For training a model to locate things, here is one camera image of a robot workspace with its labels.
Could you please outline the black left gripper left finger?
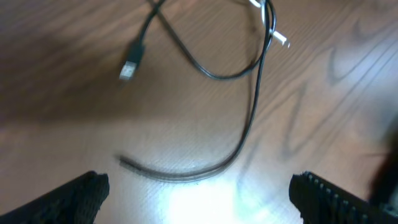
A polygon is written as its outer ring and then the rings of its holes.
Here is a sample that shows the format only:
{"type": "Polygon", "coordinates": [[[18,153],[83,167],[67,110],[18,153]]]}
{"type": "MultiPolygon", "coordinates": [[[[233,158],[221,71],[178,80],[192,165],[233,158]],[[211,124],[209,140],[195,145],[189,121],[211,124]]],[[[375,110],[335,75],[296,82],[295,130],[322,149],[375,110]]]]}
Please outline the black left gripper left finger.
{"type": "Polygon", "coordinates": [[[1,223],[92,224],[108,195],[108,175],[89,171],[1,215],[1,223]]]}

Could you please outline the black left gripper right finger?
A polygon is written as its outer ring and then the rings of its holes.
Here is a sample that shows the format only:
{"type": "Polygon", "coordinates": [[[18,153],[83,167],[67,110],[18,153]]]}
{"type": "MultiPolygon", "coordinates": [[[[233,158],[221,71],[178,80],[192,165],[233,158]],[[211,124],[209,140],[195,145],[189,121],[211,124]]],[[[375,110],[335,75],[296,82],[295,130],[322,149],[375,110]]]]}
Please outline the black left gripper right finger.
{"type": "Polygon", "coordinates": [[[395,211],[374,207],[309,171],[292,176],[289,199],[304,224],[397,224],[395,211]]]}

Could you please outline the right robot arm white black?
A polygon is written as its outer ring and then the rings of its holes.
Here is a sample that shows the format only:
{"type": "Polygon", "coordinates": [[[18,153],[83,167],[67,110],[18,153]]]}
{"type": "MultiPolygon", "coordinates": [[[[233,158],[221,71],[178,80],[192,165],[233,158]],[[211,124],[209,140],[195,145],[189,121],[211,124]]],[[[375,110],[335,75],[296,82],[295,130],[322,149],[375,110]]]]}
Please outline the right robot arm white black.
{"type": "Polygon", "coordinates": [[[397,192],[397,117],[388,127],[384,140],[388,152],[376,172],[369,196],[370,204],[375,206],[388,204],[397,192]]]}

